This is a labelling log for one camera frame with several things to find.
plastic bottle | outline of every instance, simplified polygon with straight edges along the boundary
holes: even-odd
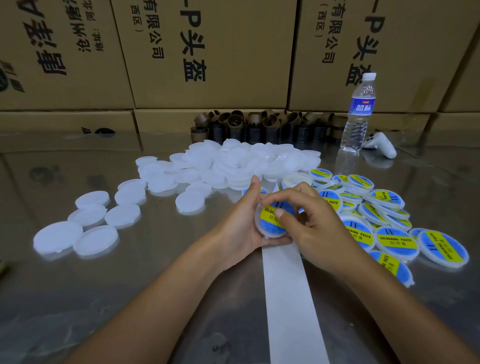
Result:
[[[374,80],[376,73],[364,73],[362,83],[355,89],[348,109],[348,121],[342,135],[340,148],[357,153],[365,139],[368,119],[375,104]]]

left forearm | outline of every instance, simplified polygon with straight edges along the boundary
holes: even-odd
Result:
[[[217,242],[206,235],[67,362],[166,363],[206,290],[221,272]]]

right hand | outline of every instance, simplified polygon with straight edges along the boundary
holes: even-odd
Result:
[[[343,276],[352,263],[368,257],[335,210],[307,183],[302,182],[293,188],[261,195],[260,203],[263,206],[276,201],[287,201],[297,210],[300,207],[305,210],[299,216],[301,220],[306,220],[305,225],[282,208],[277,208],[275,215],[297,243],[301,253],[317,267]]]

fingernail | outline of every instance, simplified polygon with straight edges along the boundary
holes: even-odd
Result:
[[[278,217],[278,218],[281,218],[284,212],[285,212],[284,209],[282,209],[282,208],[277,208],[277,209],[275,210],[275,216]]]

white paper strip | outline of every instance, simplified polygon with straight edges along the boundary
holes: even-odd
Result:
[[[272,364],[329,364],[295,244],[262,248]]]

